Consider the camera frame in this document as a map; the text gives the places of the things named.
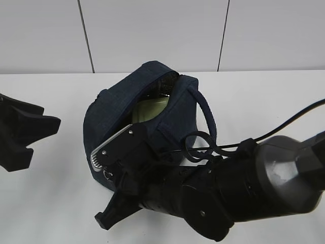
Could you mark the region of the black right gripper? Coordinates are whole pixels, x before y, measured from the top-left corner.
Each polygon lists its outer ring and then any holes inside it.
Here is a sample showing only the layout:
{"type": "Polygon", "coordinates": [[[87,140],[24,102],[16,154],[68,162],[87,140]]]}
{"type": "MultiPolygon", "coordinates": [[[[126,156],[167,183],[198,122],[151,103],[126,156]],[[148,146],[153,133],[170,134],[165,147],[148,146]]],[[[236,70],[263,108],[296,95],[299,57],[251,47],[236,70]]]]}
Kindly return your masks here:
{"type": "Polygon", "coordinates": [[[211,163],[232,158],[236,151],[213,147],[206,165],[179,166],[162,160],[148,142],[140,142],[121,160],[104,166],[104,179],[114,194],[103,212],[95,215],[102,229],[109,230],[142,208],[173,216],[227,216],[214,194],[211,163]]]}

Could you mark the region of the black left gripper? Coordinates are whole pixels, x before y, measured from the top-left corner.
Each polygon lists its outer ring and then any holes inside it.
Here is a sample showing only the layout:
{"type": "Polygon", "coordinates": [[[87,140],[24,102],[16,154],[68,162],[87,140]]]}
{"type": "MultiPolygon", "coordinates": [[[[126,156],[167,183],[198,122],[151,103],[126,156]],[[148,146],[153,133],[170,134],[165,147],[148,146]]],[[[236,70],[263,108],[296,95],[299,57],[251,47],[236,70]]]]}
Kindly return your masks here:
{"type": "Polygon", "coordinates": [[[34,150],[28,146],[56,134],[61,120],[44,108],[1,94],[1,166],[8,172],[28,169],[34,150]]]}

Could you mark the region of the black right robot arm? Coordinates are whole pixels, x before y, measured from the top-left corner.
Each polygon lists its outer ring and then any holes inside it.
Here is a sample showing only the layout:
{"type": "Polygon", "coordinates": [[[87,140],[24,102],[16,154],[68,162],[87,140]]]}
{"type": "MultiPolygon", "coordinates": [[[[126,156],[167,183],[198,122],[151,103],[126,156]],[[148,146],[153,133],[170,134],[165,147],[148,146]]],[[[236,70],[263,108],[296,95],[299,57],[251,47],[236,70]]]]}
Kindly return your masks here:
{"type": "Polygon", "coordinates": [[[303,142],[274,136],[243,141],[235,155],[205,165],[150,164],[140,174],[129,162],[103,212],[103,229],[146,208],[182,218],[201,236],[221,241],[236,222],[313,211],[324,191],[324,133],[303,142]]]}

